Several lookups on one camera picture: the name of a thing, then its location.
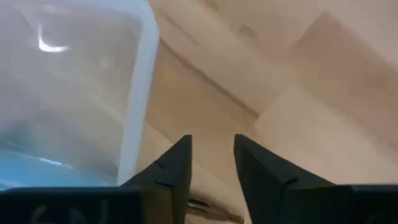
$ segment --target floor plank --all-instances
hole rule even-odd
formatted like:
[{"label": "floor plank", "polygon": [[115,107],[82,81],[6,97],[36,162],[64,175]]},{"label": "floor plank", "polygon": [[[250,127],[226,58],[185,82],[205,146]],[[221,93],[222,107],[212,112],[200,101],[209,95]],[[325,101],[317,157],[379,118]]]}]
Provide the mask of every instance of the floor plank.
[{"label": "floor plank", "polygon": [[334,183],[398,181],[382,146],[299,86],[280,95],[256,128],[265,147]]}]

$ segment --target black plastic jaw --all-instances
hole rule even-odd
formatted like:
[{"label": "black plastic jaw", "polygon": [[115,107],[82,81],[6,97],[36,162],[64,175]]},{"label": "black plastic jaw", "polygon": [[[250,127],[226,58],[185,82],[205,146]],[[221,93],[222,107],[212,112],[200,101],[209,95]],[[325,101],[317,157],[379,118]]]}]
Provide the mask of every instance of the black plastic jaw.
[{"label": "black plastic jaw", "polygon": [[0,223],[183,224],[192,137],[184,136],[120,187],[19,188],[0,193]]},{"label": "black plastic jaw", "polygon": [[234,155],[253,224],[398,223],[397,185],[335,185],[240,134]]}]

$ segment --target blue liquid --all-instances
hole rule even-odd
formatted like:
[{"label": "blue liquid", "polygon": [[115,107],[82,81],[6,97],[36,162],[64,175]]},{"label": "blue liquid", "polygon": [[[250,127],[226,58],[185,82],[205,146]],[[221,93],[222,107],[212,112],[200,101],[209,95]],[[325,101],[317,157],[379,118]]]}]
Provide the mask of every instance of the blue liquid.
[{"label": "blue liquid", "polygon": [[0,190],[13,187],[104,187],[114,180],[68,164],[0,149]]}]

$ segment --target wooden floor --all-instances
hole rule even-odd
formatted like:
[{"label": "wooden floor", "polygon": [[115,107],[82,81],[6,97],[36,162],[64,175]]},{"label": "wooden floor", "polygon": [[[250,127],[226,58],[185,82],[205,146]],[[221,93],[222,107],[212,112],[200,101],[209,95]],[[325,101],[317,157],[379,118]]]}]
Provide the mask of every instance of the wooden floor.
[{"label": "wooden floor", "polygon": [[192,189],[246,223],[236,133],[335,183],[398,183],[394,1],[149,2],[162,41],[139,169],[192,134]]}]

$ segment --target clear plastic box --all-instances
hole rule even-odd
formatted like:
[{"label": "clear plastic box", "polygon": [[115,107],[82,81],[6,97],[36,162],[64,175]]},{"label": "clear plastic box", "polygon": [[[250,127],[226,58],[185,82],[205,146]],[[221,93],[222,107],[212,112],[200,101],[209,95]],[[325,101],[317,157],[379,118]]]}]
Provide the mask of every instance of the clear plastic box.
[{"label": "clear plastic box", "polygon": [[159,41],[143,0],[0,2],[0,189],[118,185]]}]

